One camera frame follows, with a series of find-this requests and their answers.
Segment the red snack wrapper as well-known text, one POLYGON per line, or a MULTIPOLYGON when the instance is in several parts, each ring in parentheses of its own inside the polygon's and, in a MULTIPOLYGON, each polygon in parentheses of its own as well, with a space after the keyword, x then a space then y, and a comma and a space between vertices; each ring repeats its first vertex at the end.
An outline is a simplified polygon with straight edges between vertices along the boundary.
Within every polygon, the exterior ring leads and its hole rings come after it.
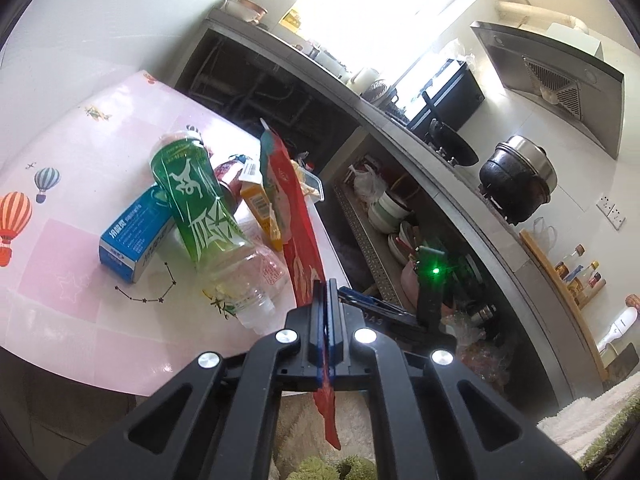
POLYGON ((326 442, 339 450, 342 446, 336 429, 335 393, 329 366, 326 277, 288 149, 266 122, 262 123, 262 128, 260 171, 282 235, 284 258, 292 278, 296 304, 305 307, 318 302, 318 306, 312 308, 314 327, 309 336, 309 356, 317 367, 318 389, 314 393, 314 403, 323 417, 326 442))

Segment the green plastic bottle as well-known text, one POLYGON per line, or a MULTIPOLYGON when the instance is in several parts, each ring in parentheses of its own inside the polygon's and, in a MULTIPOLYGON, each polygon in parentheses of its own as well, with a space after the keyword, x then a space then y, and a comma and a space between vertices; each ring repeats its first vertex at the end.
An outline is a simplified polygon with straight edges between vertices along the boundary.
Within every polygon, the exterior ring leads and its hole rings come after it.
POLYGON ((276 300, 288 284, 288 271, 271 248, 241 230, 202 141, 185 131, 161 136, 150 169, 167 195, 202 295, 225 318, 236 318, 258 335, 275 330, 276 300))

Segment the blue toothpaste box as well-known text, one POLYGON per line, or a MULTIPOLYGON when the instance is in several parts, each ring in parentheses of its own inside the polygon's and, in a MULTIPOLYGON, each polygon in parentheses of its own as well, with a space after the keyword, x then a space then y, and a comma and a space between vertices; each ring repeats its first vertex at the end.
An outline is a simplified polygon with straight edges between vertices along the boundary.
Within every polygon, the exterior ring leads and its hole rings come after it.
POLYGON ((100 263, 124 282, 137 283, 157 246, 174 226, 167 194, 153 185, 102 234, 100 263))

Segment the red soda can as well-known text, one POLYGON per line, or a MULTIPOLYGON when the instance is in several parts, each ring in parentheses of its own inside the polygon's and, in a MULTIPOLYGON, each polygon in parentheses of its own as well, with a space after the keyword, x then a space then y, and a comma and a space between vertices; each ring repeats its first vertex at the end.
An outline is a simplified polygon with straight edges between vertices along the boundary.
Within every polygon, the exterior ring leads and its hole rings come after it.
POLYGON ((224 203, 232 214, 238 210, 241 201, 242 182, 240 175, 244 169, 243 156, 233 156, 214 169, 214 175, 222 191, 224 203))

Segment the pink pot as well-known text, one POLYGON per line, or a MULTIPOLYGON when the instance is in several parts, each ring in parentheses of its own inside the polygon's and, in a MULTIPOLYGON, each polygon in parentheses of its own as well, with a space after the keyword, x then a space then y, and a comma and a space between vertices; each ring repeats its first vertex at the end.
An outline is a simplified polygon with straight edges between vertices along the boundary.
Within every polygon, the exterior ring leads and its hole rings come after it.
POLYGON ((416 274, 416 262, 409 260, 400 274, 400 284, 404 291, 409 304, 413 310, 416 310, 419 300, 420 286, 418 281, 418 274, 416 274))

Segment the metal shelf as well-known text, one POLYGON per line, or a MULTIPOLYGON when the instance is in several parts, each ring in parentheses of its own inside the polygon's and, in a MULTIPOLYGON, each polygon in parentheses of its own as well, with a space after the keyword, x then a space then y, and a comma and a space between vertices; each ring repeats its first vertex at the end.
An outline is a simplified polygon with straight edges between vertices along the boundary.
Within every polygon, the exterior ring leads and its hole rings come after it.
POLYGON ((372 226, 367 217, 367 211, 348 186, 334 184, 332 188, 380 296, 385 301, 411 310, 412 305, 401 287, 402 265, 390 252, 387 236, 372 226))

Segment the stacked white green bowls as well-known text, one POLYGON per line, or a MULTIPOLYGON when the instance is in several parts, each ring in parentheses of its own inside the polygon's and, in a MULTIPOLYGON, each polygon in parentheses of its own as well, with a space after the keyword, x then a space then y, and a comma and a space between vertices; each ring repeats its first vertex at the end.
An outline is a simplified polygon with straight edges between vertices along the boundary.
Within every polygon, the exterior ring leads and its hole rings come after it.
POLYGON ((368 209, 368 220, 378 232, 397 233, 401 222, 411 214, 408 205, 393 192, 385 191, 368 209))

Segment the white plastic bag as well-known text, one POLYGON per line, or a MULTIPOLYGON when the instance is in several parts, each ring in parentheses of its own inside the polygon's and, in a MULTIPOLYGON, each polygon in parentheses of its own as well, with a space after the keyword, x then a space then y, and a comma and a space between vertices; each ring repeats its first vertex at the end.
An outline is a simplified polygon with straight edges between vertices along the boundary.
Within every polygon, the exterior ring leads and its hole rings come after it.
POLYGON ((364 165, 362 169, 349 167, 352 173, 352 187, 356 196, 366 204, 374 204, 387 190, 387 184, 376 171, 364 165))

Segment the wooden condiment shelf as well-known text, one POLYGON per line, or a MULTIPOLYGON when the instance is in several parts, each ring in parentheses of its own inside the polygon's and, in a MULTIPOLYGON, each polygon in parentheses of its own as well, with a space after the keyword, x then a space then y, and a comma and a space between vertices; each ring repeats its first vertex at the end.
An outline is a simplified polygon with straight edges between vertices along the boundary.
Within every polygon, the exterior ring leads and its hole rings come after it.
POLYGON ((590 332, 590 329, 584 317, 582 316, 582 311, 578 308, 578 304, 576 304, 574 297, 568 290, 567 284, 565 284, 561 280, 559 274, 556 273, 547 255, 538 246, 532 234, 530 234, 527 230, 521 230, 521 232, 518 233, 518 236, 520 237, 520 240, 523 242, 527 250, 533 255, 536 263, 541 268, 542 272, 544 272, 544 275, 549 279, 555 291, 561 298, 561 304, 563 305, 565 310, 567 310, 567 312, 574 320, 576 326, 579 328, 579 331, 582 334, 582 338, 585 339, 585 343, 590 356, 592 357, 594 364, 596 364, 596 369, 601 382, 605 382, 608 379, 608 372, 606 371, 600 353, 597 350, 596 342, 594 341, 592 333, 590 332))

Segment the black wok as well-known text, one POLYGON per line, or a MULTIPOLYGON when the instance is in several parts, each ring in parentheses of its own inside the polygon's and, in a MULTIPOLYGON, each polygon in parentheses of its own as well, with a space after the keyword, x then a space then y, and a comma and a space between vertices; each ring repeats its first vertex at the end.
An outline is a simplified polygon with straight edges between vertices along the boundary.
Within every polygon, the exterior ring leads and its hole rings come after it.
POLYGON ((477 164, 480 159, 476 151, 466 142, 456 130, 449 127, 446 122, 440 118, 437 108, 433 100, 425 90, 421 92, 421 96, 425 101, 426 107, 432 114, 430 125, 428 126, 428 134, 434 142, 435 148, 442 158, 451 166, 471 167, 477 164))

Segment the black cooking pot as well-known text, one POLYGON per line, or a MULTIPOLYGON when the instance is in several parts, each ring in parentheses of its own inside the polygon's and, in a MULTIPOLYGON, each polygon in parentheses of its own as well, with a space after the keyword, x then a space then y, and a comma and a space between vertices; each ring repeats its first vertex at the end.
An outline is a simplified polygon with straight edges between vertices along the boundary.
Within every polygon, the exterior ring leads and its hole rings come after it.
POLYGON ((498 143, 480 168, 480 194, 512 226, 548 204, 557 185, 558 176, 547 152, 519 134, 498 143))

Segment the pink patterned tablecloth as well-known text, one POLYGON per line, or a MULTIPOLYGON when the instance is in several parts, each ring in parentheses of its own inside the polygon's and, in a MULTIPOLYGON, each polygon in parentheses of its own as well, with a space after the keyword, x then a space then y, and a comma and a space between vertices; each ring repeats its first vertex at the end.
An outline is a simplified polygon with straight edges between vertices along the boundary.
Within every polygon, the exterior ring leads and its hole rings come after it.
POLYGON ((212 350, 246 351, 296 305, 271 263, 266 313, 215 304, 149 161, 167 133, 214 162, 257 157, 249 134, 145 72, 90 96, 1 173, 1 345, 82 384, 148 396, 212 350))

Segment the orange medicine box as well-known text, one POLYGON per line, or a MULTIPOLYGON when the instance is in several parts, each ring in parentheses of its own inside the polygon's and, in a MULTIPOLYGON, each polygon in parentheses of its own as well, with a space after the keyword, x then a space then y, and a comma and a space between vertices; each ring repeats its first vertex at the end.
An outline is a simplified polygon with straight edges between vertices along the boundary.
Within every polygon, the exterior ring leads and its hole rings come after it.
POLYGON ((276 252, 282 252, 283 240, 278 226, 276 214, 270 199, 262 186, 262 174, 257 162, 248 158, 240 173, 241 197, 247 204, 255 220, 268 237, 270 245, 276 252))

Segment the range hood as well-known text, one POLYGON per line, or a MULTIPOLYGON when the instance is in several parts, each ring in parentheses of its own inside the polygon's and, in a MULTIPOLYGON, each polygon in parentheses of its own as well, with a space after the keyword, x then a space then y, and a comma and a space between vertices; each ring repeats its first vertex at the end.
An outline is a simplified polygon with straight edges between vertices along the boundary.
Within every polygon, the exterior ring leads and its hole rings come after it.
POLYGON ((472 32, 503 87, 562 118, 617 158, 624 74, 564 42, 508 25, 475 21, 472 32))

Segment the white wall socket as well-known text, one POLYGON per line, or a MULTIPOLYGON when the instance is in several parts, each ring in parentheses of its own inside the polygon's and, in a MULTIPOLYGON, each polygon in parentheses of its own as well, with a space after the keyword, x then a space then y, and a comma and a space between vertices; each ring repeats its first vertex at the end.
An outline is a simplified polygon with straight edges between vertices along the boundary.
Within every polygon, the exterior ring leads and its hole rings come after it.
POLYGON ((619 231, 626 222, 626 216, 622 214, 620 208, 607 196, 601 195, 596 203, 597 208, 605 215, 611 226, 619 231))

